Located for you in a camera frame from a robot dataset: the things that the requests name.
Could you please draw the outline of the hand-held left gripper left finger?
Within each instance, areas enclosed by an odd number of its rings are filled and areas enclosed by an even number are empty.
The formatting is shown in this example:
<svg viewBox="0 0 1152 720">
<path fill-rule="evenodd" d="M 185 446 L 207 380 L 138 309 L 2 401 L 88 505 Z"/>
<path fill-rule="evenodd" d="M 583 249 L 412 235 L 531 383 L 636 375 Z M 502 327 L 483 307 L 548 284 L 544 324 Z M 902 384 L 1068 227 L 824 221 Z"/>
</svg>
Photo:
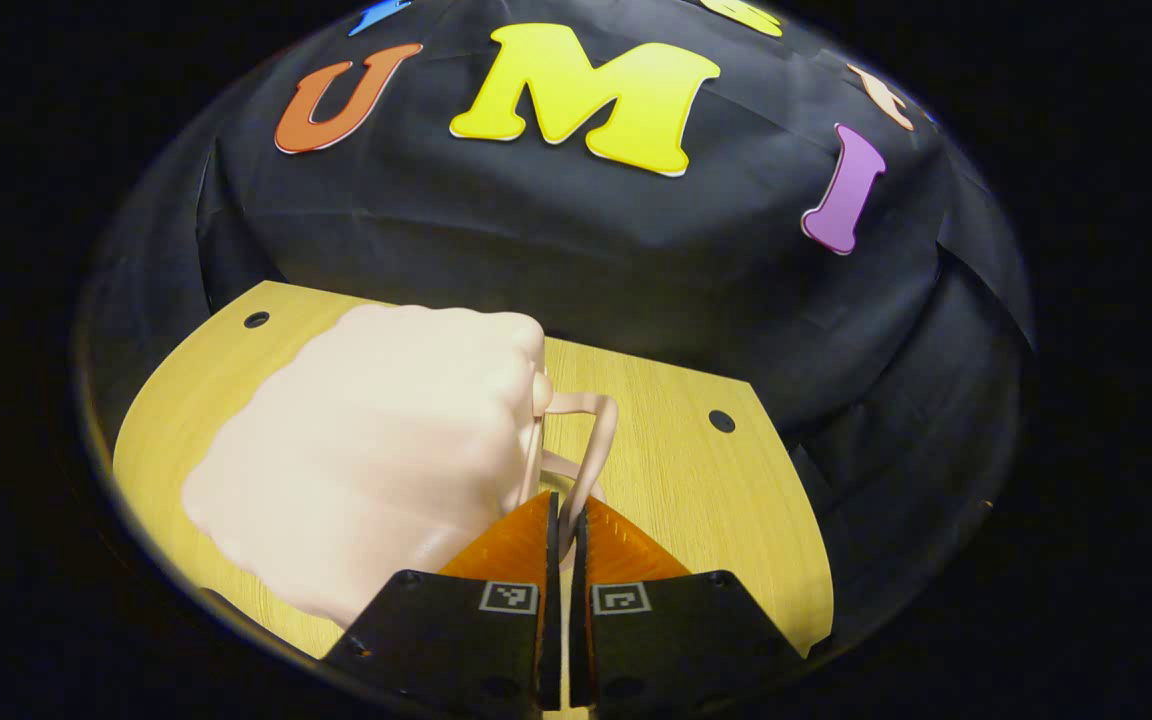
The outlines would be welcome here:
<svg viewBox="0 0 1152 720">
<path fill-rule="evenodd" d="M 404 569 L 323 657 L 414 717 L 540 717 L 561 703 L 556 492 L 498 521 L 442 571 Z"/>
</svg>

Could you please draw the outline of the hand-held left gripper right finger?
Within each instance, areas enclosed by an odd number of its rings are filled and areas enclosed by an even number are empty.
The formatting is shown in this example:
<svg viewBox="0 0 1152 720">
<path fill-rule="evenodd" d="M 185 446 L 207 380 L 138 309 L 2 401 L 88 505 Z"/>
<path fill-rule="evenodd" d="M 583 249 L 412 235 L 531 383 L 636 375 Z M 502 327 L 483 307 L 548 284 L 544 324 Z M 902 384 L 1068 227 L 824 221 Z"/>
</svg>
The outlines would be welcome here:
<svg viewBox="0 0 1152 720">
<path fill-rule="evenodd" d="M 570 702 L 593 717 L 717 717 L 805 661 L 744 583 L 694 573 L 590 498 L 575 526 Z"/>
</svg>

